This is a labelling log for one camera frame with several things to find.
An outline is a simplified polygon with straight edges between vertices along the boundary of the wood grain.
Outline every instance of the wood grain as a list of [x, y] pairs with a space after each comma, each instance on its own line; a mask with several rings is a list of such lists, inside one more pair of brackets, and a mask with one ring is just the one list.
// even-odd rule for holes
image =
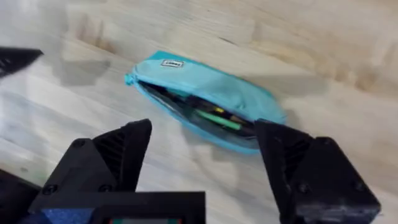
[[398, 2], [3, 0], [1, 45], [44, 56], [0, 80], [0, 169], [36, 184], [72, 140], [150, 118], [139, 190], [206, 190], [208, 223], [278, 223], [261, 158], [220, 149], [123, 75], [167, 50], [270, 90], [288, 125], [335, 138], [398, 215]]

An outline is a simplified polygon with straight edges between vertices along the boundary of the black object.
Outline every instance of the black object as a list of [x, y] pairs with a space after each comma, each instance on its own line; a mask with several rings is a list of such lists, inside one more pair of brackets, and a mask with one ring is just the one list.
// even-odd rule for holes
[[39, 191], [40, 187], [0, 170], [0, 223], [15, 223], [28, 215]]
[[29, 66], [42, 54], [36, 49], [0, 47], [0, 78]]
[[[109, 224], [114, 218], [205, 223], [204, 192], [135, 192], [151, 129], [145, 119], [73, 141], [31, 204], [33, 214], [19, 223]], [[379, 213], [377, 198], [334, 140], [265, 120], [256, 121], [255, 129], [281, 224], [368, 224]], [[5, 176], [0, 222], [12, 223], [26, 214], [39, 190]]]
[[282, 224], [368, 224], [377, 198], [332, 138], [268, 121], [256, 132]]
[[29, 210], [61, 224], [113, 218], [205, 223], [204, 192], [135, 192], [151, 130], [145, 119], [73, 141]]

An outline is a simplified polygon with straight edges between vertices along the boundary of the screw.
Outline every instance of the screw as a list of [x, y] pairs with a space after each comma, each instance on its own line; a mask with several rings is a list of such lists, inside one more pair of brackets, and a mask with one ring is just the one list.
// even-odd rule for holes
[[110, 191], [112, 191], [112, 186], [110, 186], [109, 184], [103, 184], [99, 187], [98, 191], [99, 192], [110, 192]]
[[302, 193], [302, 194], [308, 194], [308, 193], [311, 192], [310, 186], [309, 186], [308, 184], [306, 184], [306, 183], [298, 184], [297, 190], [298, 190], [300, 193]]
[[355, 182], [354, 183], [354, 189], [359, 191], [359, 192], [362, 192], [362, 191], [365, 190], [365, 185], [362, 182]]
[[57, 189], [58, 189], [58, 185], [56, 185], [56, 184], [47, 185], [43, 188], [42, 193], [44, 195], [50, 195], [50, 194], [55, 193], [57, 191]]
[[326, 144], [326, 145], [328, 145], [328, 144], [330, 144], [330, 143], [331, 143], [331, 140], [327, 138], [327, 139], [325, 139], [325, 140], [324, 140], [324, 142], [323, 142], [323, 143], [324, 143], [324, 144]]
[[72, 142], [72, 147], [82, 147], [86, 142], [82, 139], [76, 139]]

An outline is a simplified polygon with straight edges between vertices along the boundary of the pencil case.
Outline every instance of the pencil case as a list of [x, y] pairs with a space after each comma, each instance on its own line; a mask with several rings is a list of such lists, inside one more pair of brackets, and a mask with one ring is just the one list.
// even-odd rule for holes
[[[250, 127], [257, 119], [285, 123], [285, 113], [265, 89], [246, 80], [185, 57], [158, 51], [138, 63], [126, 74], [127, 85], [134, 85], [157, 106], [185, 127], [214, 144], [243, 154], [259, 152], [255, 136], [240, 136], [236, 129]], [[215, 105], [239, 118], [239, 122], [192, 108], [192, 99], [201, 106]]]

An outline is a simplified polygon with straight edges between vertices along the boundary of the white label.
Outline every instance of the white label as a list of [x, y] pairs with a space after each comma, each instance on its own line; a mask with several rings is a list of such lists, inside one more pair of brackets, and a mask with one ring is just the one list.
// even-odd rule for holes
[[184, 65], [184, 62], [178, 61], [178, 60], [163, 60], [162, 66], [168, 66], [168, 67], [174, 67], [174, 68], [180, 68], [182, 65]]

